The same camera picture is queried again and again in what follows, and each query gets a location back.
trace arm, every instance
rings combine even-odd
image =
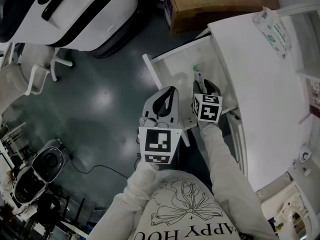
[[[264,217],[248,179],[230,154],[221,130],[212,123],[199,122],[199,126],[209,156],[214,198],[220,204],[223,202],[228,204],[228,209],[224,211],[240,232],[255,239],[278,239]]]
[[[107,212],[93,228],[88,240],[128,239],[136,215],[142,214],[154,191],[158,166],[139,162],[123,193],[117,194]]]

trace white long-sleeve shirt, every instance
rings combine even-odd
[[[214,124],[201,129],[212,193],[194,175],[140,162],[89,240],[278,239]]]

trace black stripe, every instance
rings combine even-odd
[[[110,1],[111,0],[94,0],[70,27],[70,29],[64,34],[64,36],[50,46],[64,47],[70,44]]]
[[[62,3],[63,0],[51,0],[47,7],[44,9],[41,17],[48,21],[58,6]]]

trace dark floor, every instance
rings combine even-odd
[[[94,59],[72,50],[67,59],[75,61],[75,68],[57,64],[59,82],[49,76],[41,95],[23,96],[12,105],[18,121],[28,121],[31,147],[38,150],[59,138],[79,170],[103,164],[129,177],[139,152],[139,118],[145,101],[157,91],[142,55],[160,55],[196,35],[170,36],[165,19],[153,15],[141,33],[108,58]],[[84,214],[95,207],[108,208],[127,184],[125,178],[102,167],[80,174],[70,161],[54,183],[78,204],[85,198]],[[80,221],[87,216],[82,214]]]

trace open drawer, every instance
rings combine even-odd
[[[197,126],[192,110],[195,65],[201,64],[202,78],[211,81],[220,89],[223,97],[222,114],[237,108],[231,81],[216,53],[212,35],[195,39],[155,58],[147,54],[142,57],[159,90],[168,86],[177,88],[179,121],[184,130]]]

